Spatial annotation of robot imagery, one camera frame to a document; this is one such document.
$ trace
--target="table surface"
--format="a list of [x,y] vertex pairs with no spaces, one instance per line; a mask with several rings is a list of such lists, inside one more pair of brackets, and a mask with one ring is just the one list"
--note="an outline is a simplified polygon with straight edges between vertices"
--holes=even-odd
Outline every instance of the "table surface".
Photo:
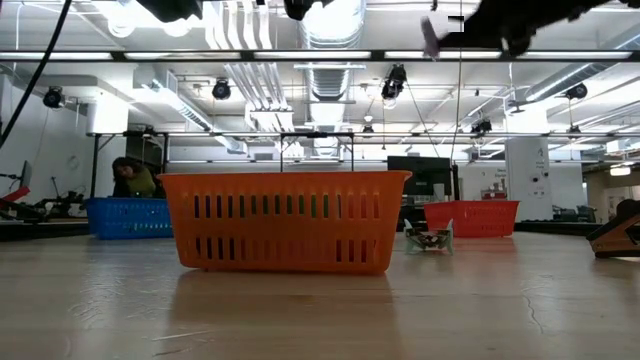
[[385,276],[183,268],[172,240],[0,243],[0,358],[638,359],[640,263],[456,239]]

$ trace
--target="ceiling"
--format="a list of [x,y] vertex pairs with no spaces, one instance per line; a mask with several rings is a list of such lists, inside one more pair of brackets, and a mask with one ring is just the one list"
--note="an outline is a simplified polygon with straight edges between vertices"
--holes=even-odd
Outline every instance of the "ceiling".
[[[463,14],[468,15],[477,6],[477,0],[463,0]],[[438,33],[455,31],[458,24],[447,20],[449,15],[457,15],[460,2],[440,0],[440,9],[429,12],[429,1],[369,0],[365,13],[365,26],[360,47],[366,49],[420,49],[423,39],[420,19],[428,15]],[[59,1],[12,1],[5,0],[0,13],[0,49],[43,50],[57,20]],[[277,49],[300,48],[298,23],[284,15],[280,1],[270,2],[271,41]],[[105,16],[97,12],[89,1],[77,2],[75,14],[70,14],[58,41],[58,50],[166,50],[166,49],[209,49],[205,41],[205,30],[193,28],[187,35],[170,37],[158,28],[137,28],[127,38],[111,36]],[[638,13],[628,11],[617,2],[612,2],[597,11],[592,11],[579,20],[566,22],[543,29],[535,37],[534,49],[589,50],[602,49],[611,38],[637,25]],[[408,85],[398,98],[394,109],[383,111],[378,86],[385,78],[391,63],[366,63],[366,69],[354,70],[349,86],[344,113],[344,129],[360,131],[363,117],[373,117],[374,129],[387,132],[422,131],[424,122],[430,131],[453,131],[456,119],[462,120],[461,127],[468,130],[474,117],[465,115],[482,105],[491,96],[508,94],[509,88],[534,85],[570,63],[514,63],[512,78],[508,63],[438,63],[414,62],[405,64]],[[293,122],[303,126],[309,121],[308,94],[304,73],[293,69],[291,63],[279,63],[278,72],[292,106]],[[159,74],[170,70],[180,80],[180,93],[189,98],[212,121],[228,122],[229,129],[242,129],[245,100],[232,87],[228,100],[214,101],[212,85],[217,77],[226,77],[223,64],[211,63],[162,63],[156,64]],[[150,101],[139,96],[132,85],[135,64],[59,64],[52,63],[45,69],[45,75],[91,75],[95,76],[137,103],[130,115],[132,122],[152,123],[158,129],[183,130],[184,119],[169,106],[158,101]],[[32,64],[19,64],[19,69],[29,72]],[[589,88],[589,96],[572,104],[567,111],[565,99],[551,99],[543,102],[547,110],[552,130],[565,131],[571,120],[574,122],[607,113],[632,101],[631,94],[637,94],[640,84],[637,75],[640,65],[626,63],[617,65],[584,83]],[[625,84],[614,91],[611,89]],[[491,114],[495,129],[502,127],[498,109]],[[614,117],[589,131],[605,132],[634,124],[638,121],[634,112],[623,117]],[[597,144],[598,139],[587,143]]]

